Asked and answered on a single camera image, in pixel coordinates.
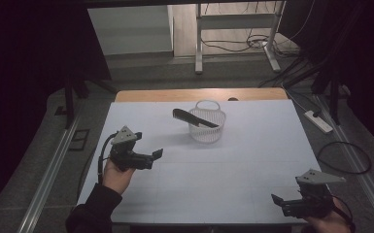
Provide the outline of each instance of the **white plastic basket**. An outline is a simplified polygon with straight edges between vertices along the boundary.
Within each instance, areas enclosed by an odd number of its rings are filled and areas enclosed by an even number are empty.
[[[203,109],[199,108],[198,105],[202,102],[215,103],[217,109]],[[196,103],[195,108],[189,110],[189,112],[197,117],[206,119],[218,125],[218,127],[197,127],[193,124],[189,125],[190,136],[199,143],[211,144],[216,142],[222,134],[223,125],[225,124],[226,114],[221,111],[221,106],[217,101],[214,100],[200,100]]]

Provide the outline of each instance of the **black curtain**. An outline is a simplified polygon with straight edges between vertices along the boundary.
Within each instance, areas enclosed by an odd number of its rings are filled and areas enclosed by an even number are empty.
[[[0,191],[67,77],[111,78],[87,9],[1,0]]]

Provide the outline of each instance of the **white paper sheet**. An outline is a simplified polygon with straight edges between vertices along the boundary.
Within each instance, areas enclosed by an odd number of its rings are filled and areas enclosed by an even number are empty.
[[[97,159],[109,135],[127,125],[142,132],[134,151],[164,149],[151,170],[135,172],[112,214],[125,223],[291,223],[271,193],[299,199],[295,176],[321,170],[290,100],[220,102],[226,113],[221,138],[196,143],[174,108],[195,102],[113,103],[78,204],[97,182]]]

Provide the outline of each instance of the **power strip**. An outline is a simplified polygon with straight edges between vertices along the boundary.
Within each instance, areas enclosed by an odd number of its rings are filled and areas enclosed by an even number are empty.
[[[309,120],[311,120],[317,127],[319,127],[324,134],[332,132],[332,127],[329,126],[329,124],[327,124],[325,121],[323,121],[323,119],[321,119],[319,116],[314,117],[313,114],[314,114],[314,112],[308,111],[304,115]]]

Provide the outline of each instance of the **person's left hand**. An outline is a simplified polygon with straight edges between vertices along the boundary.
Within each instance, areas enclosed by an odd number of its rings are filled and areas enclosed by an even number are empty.
[[[134,172],[134,168],[129,168],[122,172],[119,167],[111,161],[111,159],[108,159],[104,169],[104,179],[102,184],[119,193],[119,195],[122,195],[128,188]]]

